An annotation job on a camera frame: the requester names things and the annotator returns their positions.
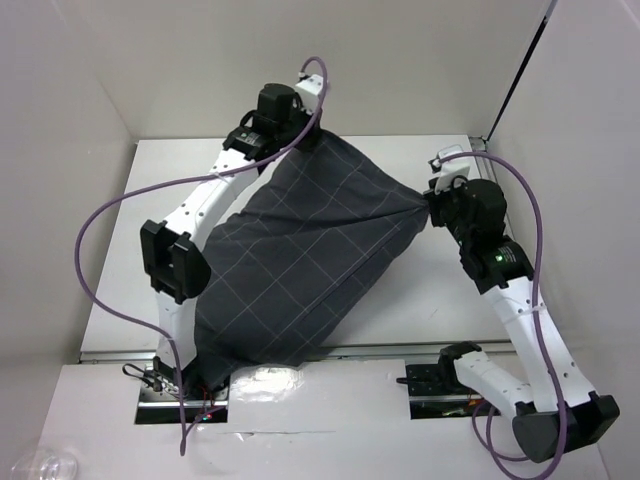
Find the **white enclosure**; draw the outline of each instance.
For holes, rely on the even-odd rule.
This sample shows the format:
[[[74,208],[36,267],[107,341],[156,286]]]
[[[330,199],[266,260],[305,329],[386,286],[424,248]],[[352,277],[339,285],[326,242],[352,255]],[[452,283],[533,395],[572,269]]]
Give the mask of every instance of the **white enclosure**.
[[[208,138],[310,55],[341,135],[486,135],[550,0],[56,3],[134,137]]]
[[[300,468],[316,468],[317,478],[386,479],[398,472],[499,478],[468,419],[408,421],[405,392],[394,381],[403,374],[402,360],[348,367],[320,362],[305,372],[311,383],[288,402],[254,406],[236,398],[229,424],[196,429],[184,459],[177,453],[177,425],[133,425],[138,385],[122,376],[120,365],[69,365],[77,363],[81,343],[84,353],[152,351],[157,340],[128,325],[111,328],[106,322],[120,320],[91,312],[73,271],[82,222],[122,193],[127,179],[131,187],[132,180],[142,186],[183,168],[204,173],[196,170],[219,148],[212,139],[226,136],[255,107],[264,83],[292,84],[310,55],[329,67],[323,126],[362,136],[351,141],[391,169],[393,155],[403,155],[407,163],[393,174],[417,189],[427,180],[419,170],[422,150],[433,156],[449,139],[468,149],[469,137],[486,137],[508,102],[488,149],[517,166],[538,195],[545,301],[582,371],[599,393],[613,394],[622,411],[598,446],[567,455],[552,478],[636,478],[640,0],[558,0],[509,97],[554,3],[0,0],[0,478],[41,434],[77,454],[81,479],[150,473],[278,478]],[[154,140],[160,138],[174,140]],[[183,150],[167,147],[185,138],[204,145],[189,160]],[[146,152],[146,163],[136,170],[139,140],[135,162]],[[167,157],[172,152],[175,163]],[[156,154],[159,170],[153,168]],[[514,236],[532,255],[531,207],[504,171],[497,176]],[[178,196],[188,190],[178,189]],[[116,288],[131,265],[108,257],[124,255],[127,243],[122,225],[114,229],[116,216],[119,224],[124,218],[134,225],[136,205],[157,208],[160,216],[175,206],[173,197],[164,197],[169,208],[153,198],[162,197],[134,200],[119,214],[105,215],[83,250],[92,288],[101,279],[101,288],[113,294],[109,303],[124,299],[142,316],[152,315],[153,307],[135,303],[140,286],[128,297]],[[417,239],[381,280],[384,291],[374,291],[376,298],[358,305],[336,329],[332,345],[506,338],[499,322],[489,323],[491,310],[476,311],[469,300],[476,292],[457,270],[455,244],[446,244],[445,231],[428,233],[439,245],[433,257],[425,254],[427,237]],[[413,310],[396,328],[385,315],[402,312],[388,307],[389,299],[403,281],[419,277],[418,260],[455,287],[446,293],[433,277],[415,286],[398,299],[406,300],[402,309]],[[420,298],[418,287],[433,297]],[[421,306],[433,314],[424,328]],[[369,317],[373,321],[365,322]],[[515,356],[499,360],[520,373]],[[515,451],[508,426],[497,423],[498,446]],[[215,465],[210,451],[217,454]],[[539,467],[514,468],[531,475]]]
[[[560,0],[490,142],[540,200],[542,285],[558,327],[598,391],[620,404],[600,441],[616,480],[640,468],[638,45],[640,1]],[[532,247],[531,207],[499,178],[517,238]]]

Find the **purple wire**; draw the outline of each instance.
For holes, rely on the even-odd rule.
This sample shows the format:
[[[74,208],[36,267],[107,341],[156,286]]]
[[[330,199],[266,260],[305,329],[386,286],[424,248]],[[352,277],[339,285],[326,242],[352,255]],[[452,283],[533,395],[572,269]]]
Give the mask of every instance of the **purple wire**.
[[[144,187],[144,188],[140,188],[138,190],[134,190],[132,192],[128,192],[125,193],[123,195],[120,195],[112,200],[109,200],[107,203],[101,205],[100,207],[98,207],[96,209],[95,212],[93,212],[89,218],[84,222],[84,224],[82,225],[82,227],[80,228],[80,231],[78,232],[78,236],[76,237],[76,243],[75,243],[75,248],[74,248],[74,252],[73,252],[73,262],[75,265],[75,269],[76,269],[76,276],[78,277],[78,281],[80,282],[80,286],[82,287],[82,289],[84,290],[84,292],[86,293],[86,295],[91,299],[91,301],[93,303],[95,303],[98,307],[102,308],[105,312],[110,313],[111,315],[121,318],[122,320],[126,320],[128,322],[134,323],[136,325],[140,325],[142,327],[146,327],[146,328],[150,328],[151,330],[158,332],[160,335],[162,335],[163,337],[165,337],[167,339],[167,342],[169,343],[169,346],[171,347],[171,352],[173,353],[173,356],[175,358],[175,362],[176,362],[176,370],[178,372],[182,371],[181,365],[180,365],[180,358],[178,356],[178,349],[176,348],[176,344],[173,340],[173,338],[171,338],[171,335],[163,330],[162,328],[153,325],[151,323],[145,322],[144,320],[140,320],[138,318],[132,317],[130,315],[127,315],[125,313],[119,312],[118,310],[115,310],[113,308],[111,308],[110,306],[106,305],[105,303],[103,303],[97,296],[96,294],[91,290],[91,288],[89,287],[89,284],[87,283],[87,280],[84,277],[84,273],[82,272],[82,266],[80,265],[80,249],[82,246],[82,240],[84,239],[84,236],[87,232],[87,229],[89,228],[89,226],[95,221],[96,218],[98,218],[105,210],[111,208],[114,205],[119,204],[120,202],[127,200],[129,198],[132,197],[137,197],[138,195],[143,195],[145,193],[149,193],[149,192],[153,192],[154,190],[160,190],[162,188],[167,188],[167,187],[173,187],[175,185],[182,185],[185,183],[196,183],[196,182],[206,182],[209,180],[214,180],[216,178],[220,178],[220,177],[228,177],[231,175],[235,175],[237,173],[242,173],[242,172],[246,172],[248,170],[252,170],[254,168],[258,168],[258,167],[262,167],[264,165],[267,165],[268,163],[273,162],[274,160],[278,159],[279,157],[281,157],[282,155],[284,155],[285,153],[289,152],[290,150],[294,149],[296,147],[296,145],[298,145],[298,143],[300,143],[300,141],[302,141],[302,139],[307,135],[307,133],[309,133],[309,131],[311,130],[311,128],[315,125],[318,117],[320,116],[320,113],[322,112],[322,105],[324,104],[324,100],[325,97],[327,96],[327,90],[328,90],[328,86],[329,86],[329,79],[328,79],[328,74],[327,74],[327,67],[324,63],[324,61],[320,58],[320,57],[309,57],[304,64],[302,65],[302,69],[301,72],[305,72],[306,68],[309,66],[310,63],[317,63],[320,66],[320,70],[322,71],[322,77],[324,79],[324,84],[322,86],[322,90],[320,91],[320,95],[318,98],[318,105],[316,106],[316,109],[314,110],[313,114],[311,115],[311,118],[309,119],[309,122],[307,123],[307,125],[304,127],[304,129],[300,132],[300,134],[293,139],[293,141],[283,147],[279,152],[271,155],[268,158],[265,158],[264,160],[260,160],[259,162],[250,164],[250,165],[245,165],[239,168],[234,168],[232,170],[227,170],[225,172],[220,172],[220,173],[214,173],[214,174],[208,174],[208,175],[200,175],[197,177],[188,177],[188,178],[180,178],[177,180],[170,180],[168,182],[163,182],[163,183],[158,183],[156,185],[151,185],[148,187]],[[186,414],[185,414],[185,409],[184,409],[184,392],[183,392],[183,385],[182,385],[182,377],[180,375],[176,375],[176,383],[177,383],[177,387],[178,387],[178,403],[180,405],[180,426],[182,428],[182,440],[180,441],[180,456],[184,456],[184,454],[186,453],[187,450],[187,435],[189,434],[189,432],[191,431],[191,429],[193,428],[193,426],[197,423],[194,422],[193,424],[191,424],[191,426],[187,429],[187,421],[186,421]]]
[[[476,434],[476,437],[478,437],[478,440],[480,440],[480,443],[482,444],[482,446],[484,448],[486,448],[487,450],[489,450],[489,444],[487,444],[487,442],[485,441],[484,438],[482,438],[482,435],[480,434],[480,430],[478,429],[478,414],[480,413],[480,410],[482,409],[482,407],[486,406],[486,405],[491,405],[487,402],[481,402],[476,408],[473,409],[473,414],[471,415],[471,426],[473,427],[473,431]],[[493,416],[495,414],[495,407],[493,405],[491,405],[491,410],[489,410],[491,412],[491,415]],[[496,452],[496,456],[498,458],[501,458],[502,460],[507,460],[508,462],[526,462],[527,460],[529,460],[527,457],[510,457],[508,455],[504,455],[502,453],[497,453]]]
[[[223,408],[224,407],[213,407],[213,408],[210,408],[209,410],[206,410],[205,412],[203,412],[203,413],[201,413],[199,415],[196,415],[196,418],[193,420],[193,422],[191,422],[191,425],[189,425],[189,427],[187,428],[187,433],[186,434],[189,435],[189,432],[191,430],[193,430],[193,428],[196,425],[198,425],[198,423],[200,423],[202,420],[204,420],[204,418],[207,415],[211,415],[212,413],[215,413],[215,412],[217,412],[219,410],[222,410]]]
[[[516,168],[513,165],[511,165],[506,160],[503,160],[500,157],[491,155],[490,153],[486,153],[486,152],[456,153],[442,159],[441,163],[450,162],[451,160],[455,160],[456,158],[465,158],[465,157],[486,158],[487,160],[490,160],[493,163],[497,163],[498,165],[501,165],[502,167],[506,168],[509,172],[511,172],[511,174],[514,177],[516,177],[516,179],[518,179],[518,181],[520,182],[524,190],[527,192],[527,196],[529,197],[529,201],[531,202],[531,206],[533,207],[533,214],[536,219],[536,256],[535,256],[535,261],[533,266],[533,282],[532,282],[533,291],[531,292],[531,304],[536,306],[538,305],[538,299],[539,299],[538,296],[539,296],[539,287],[540,287],[540,267],[542,265],[542,236],[543,236],[542,235],[543,234],[542,214],[540,213],[540,205],[538,204],[538,200],[535,194],[533,193],[533,190],[525,180],[525,178],[522,176],[522,174],[518,170],[516,170]],[[502,471],[502,473],[504,473],[511,480],[544,480],[546,478],[549,478],[549,476],[551,476],[551,474],[556,470],[556,468],[558,468],[558,465],[560,464],[560,460],[562,459],[562,455],[564,454],[564,449],[567,445],[568,422],[567,422],[567,411],[565,408],[564,395],[562,394],[562,387],[560,386],[558,373],[556,372],[556,369],[553,366],[553,362],[551,361],[551,356],[549,355],[549,351],[547,350],[547,345],[544,341],[544,335],[542,334],[542,326],[540,325],[540,313],[538,312],[538,310],[533,311],[533,324],[536,330],[536,339],[538,340],[540,353],[542,354],[542,359],[544,360],[547,370],[549,371],[549,376],[551,377],[551,383],[553,383],[553,388],[555,390],[556,397],[558,399],[558,415],[560,417],[560,427],[559,427],[560,431],[558,435],[558,445],[556,446],[556,451],[553,456],[553,460],[542,473],[540,473],[535,477],[530,477],[530,478],[518,477],[517,475],[514,475],[509,470],[507,470],[507,468],[500,461],[500,459],[503,458],[504,456],[501,456],[501,454],[496,452],[496,450],[493,447],[493,442],[491,440],[491,423],[493,420],[493,416],[495,414],[495,407],[493,406],[491,407],[491,410],[489,410],[489,415],[487,417],[486,444],[482,440],[479,434],[480,432],[478,432],[477,430],[477,427],[474,428],[476,435],[478,436],[478,439],[483,445],[487,447],[487,450],[489,450],[489,453],[493,457],[493,460],[498,466],[498,468]]]

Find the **purple cable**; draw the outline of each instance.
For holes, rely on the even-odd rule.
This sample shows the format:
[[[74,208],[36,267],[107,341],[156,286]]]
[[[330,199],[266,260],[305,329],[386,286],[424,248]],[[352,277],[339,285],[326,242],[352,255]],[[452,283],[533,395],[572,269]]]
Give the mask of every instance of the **purple cable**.
[[[478,414],[480,413],[480,409],[482,409],[482,407],[486,405],[491,406],[491,409],[493,409],[493,412],[491,412],[490,410],[491,416],[494,415],[495,407],[489,404],[488,402],[481,402],[476,408],[473,409],[473,413],[471,414],[471,426],[473,427],[473,431],[475,432],[476,437],[478,437],[478,440],[480,440],[480,443],[482,444],[482,446],[487,450],[489,450],[489,445],[484,440],[484,438],[482,438],[482,435],[480,435],[480,430],[478,429]],[[526,462],[527,460],[529,460],[527,457],[510,457],[508,455],[504,455],[502,453],[497,453],[497,452],[496,452],[496,456],[498,458],[501,458],[502,460],[507,460],[508,462]]]
[[[496,157],[495,155],[491,155],[490,153],[485,153],[485,152],[456,153],[454,155],[451,155],[449,157],[442,159],[441,163],[450,162],[451,160],[455,160],[456,158],[464,158],[464,157],[486,158],[487,160],[490,160],[493,163],[497,163],[498,165],[501,165],[502,167],[506,168],[509,172],[511,172],[511,174],[514,177],[518,179],[522,187],[527,192],[527,196],[529,197],[531,206],[533,207],[533,214],[536,219],[536,256],[535,256],[535,261],[533,266],[533,282],[532,282],[533,291],[531,292],[531,304],[536,306],[538,305],[538,292],[539,292],[539,286],[540,286],[540,267],[542,265],[542,234],[543,234],[542,214],[540,213],[540,205],[538,204],[538,200],[536,199],[536,196],[533,193],[533,190],[531,189],[531,187],[529,186],[525,178],[522,176],[522,174],[518,170],[516,170],[514,166],[512,166],[502,158]],[[558,415],[560,417],[560,427],[559,427],[560,431],[558,435],[558,445],[556,446],[556,451],[553,456],[553,460],[542,473],[540,473],[535,477],[530,477],[530,478],[518,477],[517,475],[514,475],[509,470],[507,470],[506,467],[500,461],[501,458],[504,460],[510,460],[510,461],[515,461],[515,460],[513,460],[512,458],[505,458],[506,455],[499,454],[498,452],[496,452],[496,450],[493,447],[493,442],[491,440],[491,423],[493,420],[493,416],[495,414],[495,407],[493,406],[491,407],[491,410],[489,410],[489,416],[487,417],[486,444],[482,440],[482,437],[480,436],[480,432],[478,432],[477,426],[475,426],[474,428],[474,431],[476,432],[478,439],[483,445],[485,445],[485,447],[487,447],[487,450],[489,450],[489,453],[493,457],[493,460],[498,466],[498,468],[502,471],[502,473],[504,473],[508,478],[512,480],[544,480],[546,478],[549,478],[549,476],[551,476],[551,474],[556,470],[556,468],[558,468],[558,465],[560,464],[560,460],[562,459],[562,455],[564,454],[564,449],[567,445],[568,422],[567,422],[567,411],[565,409],[564,395],[562,394],[562,387],[560,386],[560,380],[558,379],[558,374],[556,372],[556,369],[553,366],[553,362],[551,361],[549,351],[547,350],[547,345],[544,341],[544,335],[542,334],[542,327],[540,325],[540,313],[537,310],[533,311],[533,324],[536,330],[536,339],[538,340],[540,353],[542,354],[544,363],[547,366],[547,370],[549,371],[549,376],[551,377],[551,383],[553,383],[553,388],[555,390],[556,397],[558,399]]]
[[[87,229],[95,221],[96,218],[98,218],[105,210],[111,208],[114,205],[119,204],[123,200],[127,200],[127,199],[132,198],[132,197],[137,197],[138,195],[143,195],[145,193],[153,192],[154,190],[160,190],[162,188],[173,187],[174,185],[182,185],[182,184],[185,184],[185,183],[206,182],[206,181],[209,181],[209,180],[213,180],[215,178],[228,177],[230,175],[235,175],[237,173],[246,172],[246,171],[252,170],[254,168],[265,166],[268,163],[271,163],[274,160],[278,159],[280,156],[284,155],[285,153],[289,152],[290,150],[294,149],[296,147],[296,145],[298,145],[298,143],[300,143],[300,141],[302,141],[302,139],[307,135],[307,133],[309,133],[311,128],[315,125],[320,113],[322,112],[322,105],[324,104],[324,99],[327,96],[327,90],[328,90],[328,85],[329,85],[329,80],[328,80],[328,75],[327,75],[327,67],[326,67],[324,61],[320,57],[310,57],[310,58],[308,58],[304,62],[304,64],[302,65],[301,72],[304,72],[306,70],[306,68],[309,66],[309,64],[312,63],[312,62],[315,62],[320,66],[320,70],[322,71],[322,77],[324,79],[324,85],[322,87],[322,91],[320,92],[320,96],[318,98],[318,105],[316,106],[316,109],[314,110],[313,114],[311,115],[311,118],[309,119],[309,122],[304,127],[304,129],[300,132],[300,134],[295,139],[293,139],[293,141],[289,145],[283,147],[279,152],[271,155],[270,157],[265,158],[263,160],[260,160],[259,162],[253,163],[251,165],[245,165],[243,167],[234,168],[232,170],[227,170],[225,172],[220,172],[219,174],[218,173],[214,173],[214,174],[208,174],[208,175],[200,175],[200,176],[197,176],[197,177],[188,177],[188,178],[180,178],[180,179],[177,179],[177,180],[170,180],[168,182],[158,183],[156,185],[151,185],[151,186],[148,186],[148,187],[141,188],[139,190],[134,190],[132,192],[120,195],[120,196],[118,196],[118,197],[116,197],[116,198],[114,198],[112,200],[109,200],[104,205],[98,207],[98,209],[96,209],[96,211],[93,212],[89,216],[89,218],[84,222],[84,224],[80,228],[80,231],[78,232],[78,236],[76,237],[75,249],[74,249],[74,252],[73,252],[73,262],[74,262],[75,269],[76,269],[76,276],[78,277],[78,281],[80,282],[80,286],[82,287],[84,292],[87,294],[87,296],[91,299],[91,301],[93,303],[95,303],[97,306],[102,308],[107,313],[110,313],[111,315],[113,315],[115,317],[121,318],[122,320],[126,320],[126,321],[134,323],[136,325],[140,325],[142,327],[150,328],[151,330],[153,330],[155,332],[158,332],[160,335],[165,337],[167,339],[167,342],[169,343],[169,346],[171,347],[171,351],[173,353],[173,356],[174,356],[175,362],[176,362],[176,370],[178,372],[182,371],[182,368],[181,368],[181,365],[180,365],[180,358],[178,357],[178,350],[176,348],[175,342],[173,341],[173,338],[171,338],[171,335],[169,335],[169,333],[167,331],[163,330],[162,328],[160,328],[160,327],[158,327],[156,325],[153,325],[151,323],[145,322],[144,320],[140,320],[138,318],[131,317],[131,316],[127,315],[127,314],[119,312],[119,311],[109,307],[108,305],[103,303],[98,297],[96,297],[96,294],[91,290],[91,288],[89,287],[86,279],[84,278],[84,274],[82,272],[82,267],[80,265],[80,248],[82,246],[82,240],[84,239],[84,236],[85,236],[85,234],[87,232]],[[194,421],[194,423],[191,424],[191,426],[187,429],[187,421],[186,421],[186,415],[185,415],[185,410],[184,410],[184,392],[183,392],[183,386],[182,386],[182,377],[180,375],[176,375],[176,383],[177,383],[177,387],[178,387],[178,403],[180,404],[180,409],[179,409],[180,410],[180,426],[182,428],[182,440],[180,441],[180,456],[184,456],[184,454],[186,453],[186,450],[187,450],[187,435],[189,434],[189,432],[191,431],[193,426],[197,423],[197,421]]]

